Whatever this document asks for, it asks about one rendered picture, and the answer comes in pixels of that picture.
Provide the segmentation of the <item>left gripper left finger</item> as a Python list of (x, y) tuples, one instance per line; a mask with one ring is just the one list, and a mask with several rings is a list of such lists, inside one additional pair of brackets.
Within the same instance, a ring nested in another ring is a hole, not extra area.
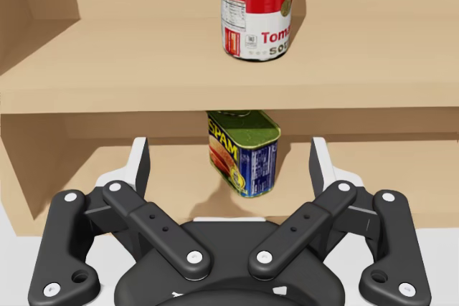
[(167, 213), (144, 198), (150, 173), (148, 140), (135, 138), (124, 167), (101, 175), (85, 195), (56, 193), (29, 287), (30, 305), (86, 305), (100, 293), (98, 273), (86, 262), (94, 238), (112, 233), (139, 259), (152, 246), (184, 279), (212, 269), (210, 253)]

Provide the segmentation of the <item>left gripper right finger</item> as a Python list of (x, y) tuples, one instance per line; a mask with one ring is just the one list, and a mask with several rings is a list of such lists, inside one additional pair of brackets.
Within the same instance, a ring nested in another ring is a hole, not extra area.
[(309, 173), (314, 200), (304, 203), (250, 253), (249, 273), (275, 279), (306, 248), (325, 259), (348, 234), (365, 238), (373, 264), (359, 292), (367, 302), (431, 302), (432, 294), (407, 197), (370, 194), (355, 173), (335, 167), (326, 140), (311, 140)]

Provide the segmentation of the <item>green and blue rectangular can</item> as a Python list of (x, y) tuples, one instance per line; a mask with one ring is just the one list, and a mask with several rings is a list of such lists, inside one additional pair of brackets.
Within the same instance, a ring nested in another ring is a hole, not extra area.
[(262, 110), (207, 113), (209, 158), (242, 197), (255, 198), (275, 185), (281, 130)]

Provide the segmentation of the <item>red and white can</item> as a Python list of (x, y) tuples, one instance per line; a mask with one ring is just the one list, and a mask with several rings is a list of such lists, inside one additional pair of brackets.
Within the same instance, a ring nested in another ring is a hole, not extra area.
[(264, 62), (290, 44), (293, 0), (221, 0), (222, 46), (237, 59)]

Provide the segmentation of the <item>pale wooden shelf unit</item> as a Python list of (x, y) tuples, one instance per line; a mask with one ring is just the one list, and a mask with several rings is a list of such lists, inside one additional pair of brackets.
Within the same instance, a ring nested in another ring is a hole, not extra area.
[[(244, 199), (210, 165), (219, 109), (280, 126), (269, 194)], [(146, 195), (176, 220), (281, 221), (313, 196), (314, 135), (369, 191), (404, 193), (418, 227), (459, 227), (459, 0), (293, 0), (290, 48), (265, 63), (224, 53), (220, 0), (0, 0), (1, 200), (19, 236), (136, 136)]]

